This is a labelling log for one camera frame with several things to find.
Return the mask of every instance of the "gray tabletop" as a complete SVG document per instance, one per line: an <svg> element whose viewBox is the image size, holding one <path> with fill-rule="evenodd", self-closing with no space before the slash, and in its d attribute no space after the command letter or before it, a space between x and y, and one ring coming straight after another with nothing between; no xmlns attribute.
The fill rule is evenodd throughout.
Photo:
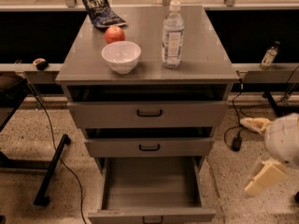
<svg viewBox="0 0 299 224"><path fill-rule="evenodd" d="M137 67L126 75L112 71L101 55L107 44L105 30L93 27L89 17L56 78L58 83L103 82L236 82L237 75L201 6L181 8L185 21L184 43L179 68L162 67L163 21L169 7L113 7L128 25L123 27L126 40L141 48Z"/></svg>

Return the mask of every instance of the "power adapter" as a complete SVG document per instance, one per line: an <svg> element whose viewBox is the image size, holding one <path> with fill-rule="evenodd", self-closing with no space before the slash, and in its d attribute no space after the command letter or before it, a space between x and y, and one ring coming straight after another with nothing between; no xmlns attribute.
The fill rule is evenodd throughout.
<svg viewBox="0 0 299 224"><path fill-rule="evenodd" d="M242 145L242 138L240 136L240 133L233 139L232 143L232 150L235 152L238 152Z"/></svg>

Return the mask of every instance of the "cabinet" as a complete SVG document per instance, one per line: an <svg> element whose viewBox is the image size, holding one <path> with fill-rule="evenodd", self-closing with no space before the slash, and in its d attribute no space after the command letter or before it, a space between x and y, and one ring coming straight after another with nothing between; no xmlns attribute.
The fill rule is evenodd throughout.
<svg viewBox="0 0 299 224"><path fill-rule="evenodd" d="M113 9L129 22L126 39L142 49L137 68L127 75L110 70L100 55L104 32L86 20L57 76L103 177L89 220L210 221L215 211L201 200L198 173L237 75L201 7L182 8L187 25L178 70L161 66L168 7Z"/></svg>

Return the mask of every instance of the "black snack bag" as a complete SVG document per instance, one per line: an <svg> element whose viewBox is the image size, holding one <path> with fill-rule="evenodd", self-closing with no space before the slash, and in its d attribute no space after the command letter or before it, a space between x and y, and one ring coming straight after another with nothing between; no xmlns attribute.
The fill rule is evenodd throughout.
<svg viewBox="0 0 299 224"><path fill-rule="evenodd" d="M96 28L122 26L127 23L112 11L107 0L82 0L82 2Z"/></svg>

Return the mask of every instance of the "white bowl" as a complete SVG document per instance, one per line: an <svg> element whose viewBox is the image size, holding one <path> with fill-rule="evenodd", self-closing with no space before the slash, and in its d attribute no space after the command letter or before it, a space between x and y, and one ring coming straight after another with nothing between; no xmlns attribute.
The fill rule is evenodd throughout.
<svg viewBox="0 0 299 224"><path fill-rule="evenodd" d="M141 54L141 48L134 42L117 41L102 49L102 56L112 70L119 74L132 71Z"/></svg>

